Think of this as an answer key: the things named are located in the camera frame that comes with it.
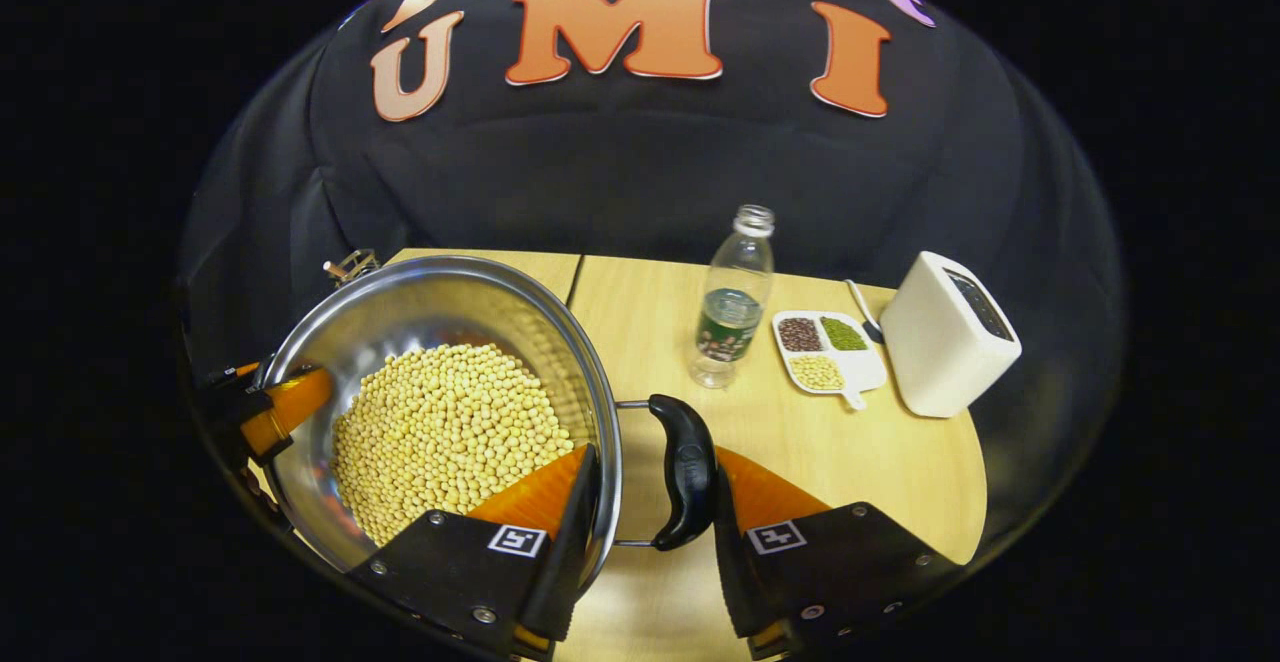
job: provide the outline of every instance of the pot handle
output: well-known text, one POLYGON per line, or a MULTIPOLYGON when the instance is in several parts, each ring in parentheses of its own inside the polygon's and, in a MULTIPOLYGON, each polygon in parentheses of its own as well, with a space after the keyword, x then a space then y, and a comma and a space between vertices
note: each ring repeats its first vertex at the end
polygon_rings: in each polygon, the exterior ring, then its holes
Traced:
POLYGON ((707 423, 692 407, 675 397, 652 394, 646 402, 620 402, 618 408, 649 407, 667 430, 663 458, 671 519, 652 542, 618 540, 621 547, 653 547, 667 552, 689 544, 710 526, 716 516, 716 446, 707 423))

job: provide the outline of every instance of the green label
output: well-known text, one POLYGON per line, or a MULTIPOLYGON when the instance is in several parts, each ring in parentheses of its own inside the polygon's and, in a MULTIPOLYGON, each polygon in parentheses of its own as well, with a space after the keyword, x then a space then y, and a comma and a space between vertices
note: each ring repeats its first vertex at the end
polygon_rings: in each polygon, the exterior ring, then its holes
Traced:
POLYGON ((755 337, 755 328, 736 329, 727 328, 717 320, 710 319, 705 312, 698 324, 698 348, 703 355, 721 362, 741 360, 750 347, 751 338, 755 337))

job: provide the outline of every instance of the black fabric backdrop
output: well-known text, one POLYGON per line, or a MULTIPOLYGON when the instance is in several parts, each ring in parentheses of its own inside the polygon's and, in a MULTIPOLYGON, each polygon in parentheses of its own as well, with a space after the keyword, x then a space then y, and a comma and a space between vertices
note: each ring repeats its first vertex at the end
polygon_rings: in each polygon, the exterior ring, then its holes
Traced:
MULTIPOLYGON (((206 644, 439 656, 253 528, 182 417, 164 337, 196 175, 270 74, 361 1, 8 9, 24 120, 9 141, 31 155, 6 197, 14 259, 74 261, 14 284, 20 314, 54 312, 36 339, 14 333, 29 362, 4 428, 18 478, 8 617, 37 657, 206 644)), ((1248 312, 1276 287, 1275 155, 1260 138, 1274 3, 925 1, 1061 111, 1115 206, 1138 319, 1124 394, 1080 478, 1010 552, 858 654, 1262 657, 1276 625, 1257 433, 1275 365, 1254 357, 1275 325, 1248 312)))
MULTIPOLYGON (((878 74, 890 114, 865 119, 809 93, 827 47, 813 0, 712 0, 718 79, 617 65, 520 90, 503 82, 516 3, 439 0, 384 35, 401 1, 370 0, 319 33, 210 161, 179 248, 198 376, 274 350, 330 292, 321 264, 353 247, 705 264, 751 201, 778 214, 778 271, 896 287, 928 248, 969 266, 1014 320, 1023 356, 972 408, 989 499, 974 570, 1078 469, 1123 355, 1110 213, 1037 88, 946 12, 922 3, 929 28, 888 0, 822 0, 891 33, 878 74), (380 119, 374 52, 454 9, 466 18, 442 100, 380 119)), ((403 55, 408 90, 420 47, 403 55)))

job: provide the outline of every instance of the green bean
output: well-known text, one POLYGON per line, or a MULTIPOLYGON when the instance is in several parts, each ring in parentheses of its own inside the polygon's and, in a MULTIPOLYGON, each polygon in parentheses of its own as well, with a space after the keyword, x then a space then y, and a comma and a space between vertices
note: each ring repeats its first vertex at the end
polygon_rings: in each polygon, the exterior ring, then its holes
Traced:
POLYGON ((863 342, 863 337, 858 334, 858 330, 840 320, 823 318, 822 329, 827 330, 831 346, 840 351, 867 350, 867 343, 863 342))

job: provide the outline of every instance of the white speaker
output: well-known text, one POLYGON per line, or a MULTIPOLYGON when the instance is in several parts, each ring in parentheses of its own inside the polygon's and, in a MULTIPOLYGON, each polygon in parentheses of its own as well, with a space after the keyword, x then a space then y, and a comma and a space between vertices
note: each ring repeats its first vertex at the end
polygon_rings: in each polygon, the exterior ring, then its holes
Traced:
POLYGON ((920 252, 879 316, 902 402, 923 417, 951 417, 1023 353, 996 298, 964 265, 920 252))

